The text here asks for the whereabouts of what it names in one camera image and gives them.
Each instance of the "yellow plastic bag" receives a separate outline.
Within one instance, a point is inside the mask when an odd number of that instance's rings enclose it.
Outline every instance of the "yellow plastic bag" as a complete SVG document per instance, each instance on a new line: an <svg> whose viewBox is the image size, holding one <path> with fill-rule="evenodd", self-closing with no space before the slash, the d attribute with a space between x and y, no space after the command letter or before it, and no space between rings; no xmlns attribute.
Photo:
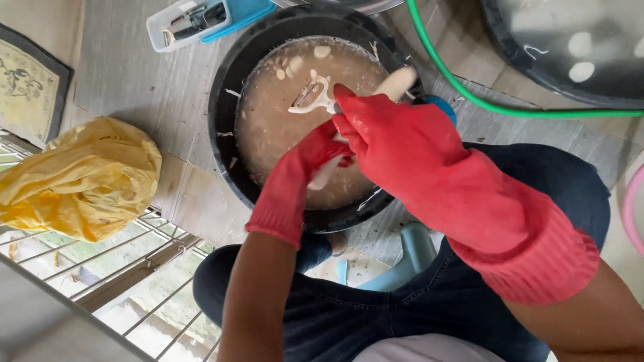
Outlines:
<svg viewBox="0 0 644 362"><path fill-rule="evenodd" d="M0 173L0 222L97 242L145 211L160 171L143 131L97 117Z"/></svg>

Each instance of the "leg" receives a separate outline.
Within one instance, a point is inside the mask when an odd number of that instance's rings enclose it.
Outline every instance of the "leg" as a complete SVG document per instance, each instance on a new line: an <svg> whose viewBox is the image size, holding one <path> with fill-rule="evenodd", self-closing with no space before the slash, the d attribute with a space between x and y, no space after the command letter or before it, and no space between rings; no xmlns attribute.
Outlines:
<svg viewBox="0 0 644 362"><path fill-rule="evenodd" d="M225 291L240 245L219 248L194 274L193 294L205 315L222 325ZM284 314L285 361L351 361L391 337L388 294L361 291L302 272L331 256L323 235L305 234Z"/></svg>
<svg viewBox="0 0 644 362"><path fill-rule="evenodd" d="M603 246L610 194L592 165L536 144L466 147L481 150L506 174L548 194L574 226ZM447 334L483 346L507 362L543 362L549 353L445 239L432 265L393 292L392 303L396 336Z"/></svg>

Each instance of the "red rubber glove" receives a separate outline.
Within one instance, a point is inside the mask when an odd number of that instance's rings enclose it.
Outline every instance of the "red rubber glove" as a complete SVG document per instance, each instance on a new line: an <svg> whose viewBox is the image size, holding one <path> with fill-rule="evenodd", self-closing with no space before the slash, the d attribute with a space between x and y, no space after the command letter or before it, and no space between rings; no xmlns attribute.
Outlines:
<svg viewBox="0 0 644 362"><path fill-rule="evenodd" d="M336 156L345 156L340 167L353 164L354 153L349 145L332 140L336 132L328 120L279 159L255 203L246 231L273 235L299 250L307 184L323 164Z"/></svg>
<svg viewBox="0 0 644 362"><path fill-rule="evenodd" d="M502 298L547 305L590 282L599 266L593 241L578 233L549 196L507 176L485 154L464 149L435 105L395 104L334 87L334 115L360 170L428 227Z"/></svg>

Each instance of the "white cloth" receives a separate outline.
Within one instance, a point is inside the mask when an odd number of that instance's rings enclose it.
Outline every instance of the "white cloth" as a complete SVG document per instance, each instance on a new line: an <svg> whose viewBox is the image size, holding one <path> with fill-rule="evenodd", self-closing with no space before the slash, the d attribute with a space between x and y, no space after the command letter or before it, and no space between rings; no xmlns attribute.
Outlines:
<svg viewBox="0 0 644 362"><path fill-rule="evenodd" d="M481 346L444 334L390 338L362 351L354 362L504 362Z"/></svg>

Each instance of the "doormat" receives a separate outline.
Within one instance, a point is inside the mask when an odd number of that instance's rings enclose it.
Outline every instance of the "doormat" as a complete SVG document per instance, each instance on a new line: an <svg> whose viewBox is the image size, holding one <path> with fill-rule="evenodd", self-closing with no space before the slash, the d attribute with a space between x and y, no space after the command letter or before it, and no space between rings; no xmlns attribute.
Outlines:
<svg viewBox="0 0 644 362"><path fill-rule="evenodd" d="M73 70L0 24L0 127L42 147L58 136Z"/></svg>

